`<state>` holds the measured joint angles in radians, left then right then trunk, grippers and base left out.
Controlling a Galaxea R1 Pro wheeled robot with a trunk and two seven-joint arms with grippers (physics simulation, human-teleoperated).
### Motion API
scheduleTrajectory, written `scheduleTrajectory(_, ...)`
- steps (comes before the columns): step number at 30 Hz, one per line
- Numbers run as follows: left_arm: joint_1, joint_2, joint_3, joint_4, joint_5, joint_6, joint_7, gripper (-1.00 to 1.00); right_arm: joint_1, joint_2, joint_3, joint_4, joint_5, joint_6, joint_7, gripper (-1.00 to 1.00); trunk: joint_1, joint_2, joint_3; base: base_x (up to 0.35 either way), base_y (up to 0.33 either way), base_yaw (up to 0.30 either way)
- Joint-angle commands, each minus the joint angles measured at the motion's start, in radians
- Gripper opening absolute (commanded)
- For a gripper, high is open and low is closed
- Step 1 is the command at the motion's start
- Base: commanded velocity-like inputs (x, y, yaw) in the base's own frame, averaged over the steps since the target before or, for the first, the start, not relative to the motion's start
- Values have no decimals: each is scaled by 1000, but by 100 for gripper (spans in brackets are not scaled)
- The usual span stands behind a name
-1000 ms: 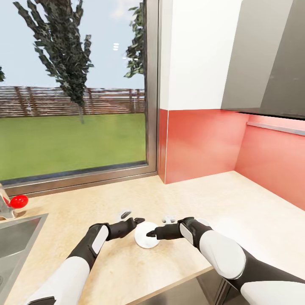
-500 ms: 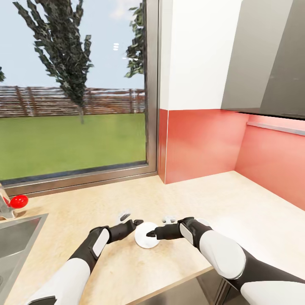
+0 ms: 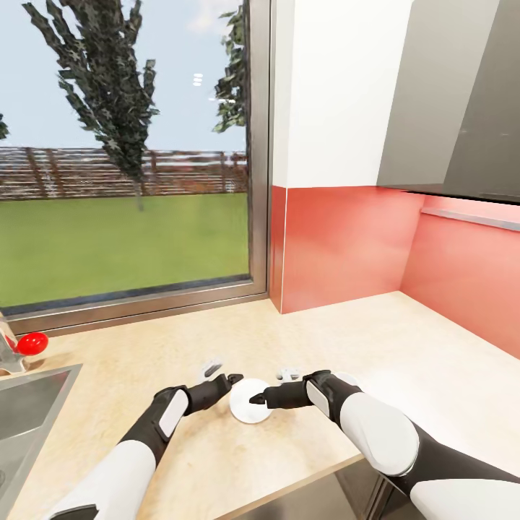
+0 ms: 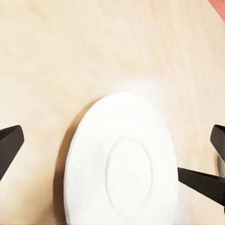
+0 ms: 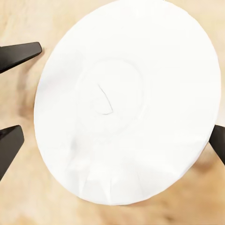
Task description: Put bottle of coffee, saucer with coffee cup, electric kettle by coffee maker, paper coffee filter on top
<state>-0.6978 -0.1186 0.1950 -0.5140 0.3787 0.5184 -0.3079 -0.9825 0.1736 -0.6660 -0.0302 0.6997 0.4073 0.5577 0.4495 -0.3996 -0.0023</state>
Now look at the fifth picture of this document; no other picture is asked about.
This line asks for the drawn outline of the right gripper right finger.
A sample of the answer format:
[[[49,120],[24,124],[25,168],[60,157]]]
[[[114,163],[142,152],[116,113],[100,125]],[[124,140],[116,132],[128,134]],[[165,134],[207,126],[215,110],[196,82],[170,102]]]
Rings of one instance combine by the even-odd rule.
[[[209,142],[225,165],[225,127],[215,124]]]

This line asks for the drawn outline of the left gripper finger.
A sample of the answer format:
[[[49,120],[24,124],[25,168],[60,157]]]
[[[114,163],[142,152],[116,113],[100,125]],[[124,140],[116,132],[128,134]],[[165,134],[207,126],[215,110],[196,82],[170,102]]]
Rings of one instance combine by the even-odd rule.
[[[39,42],[0,46],[0,74],[37,57],[41,52]]]

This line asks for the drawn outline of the saucer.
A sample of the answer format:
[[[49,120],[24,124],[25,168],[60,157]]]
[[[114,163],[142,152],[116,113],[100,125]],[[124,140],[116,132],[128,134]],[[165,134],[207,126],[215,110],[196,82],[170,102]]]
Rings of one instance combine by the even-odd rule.
[[[46,62],[36,141],[69,192],[133,204],[192,167],[220,100],[217,53],[193,16],[166,0],[115,0],[80,19]]]

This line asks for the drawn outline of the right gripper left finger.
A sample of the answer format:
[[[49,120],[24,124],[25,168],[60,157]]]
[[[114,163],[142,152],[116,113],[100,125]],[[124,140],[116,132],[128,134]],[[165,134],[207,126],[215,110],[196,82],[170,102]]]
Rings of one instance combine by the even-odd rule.
[[[23,130],[15,125],[0,130],[0,181],[24,143]]]

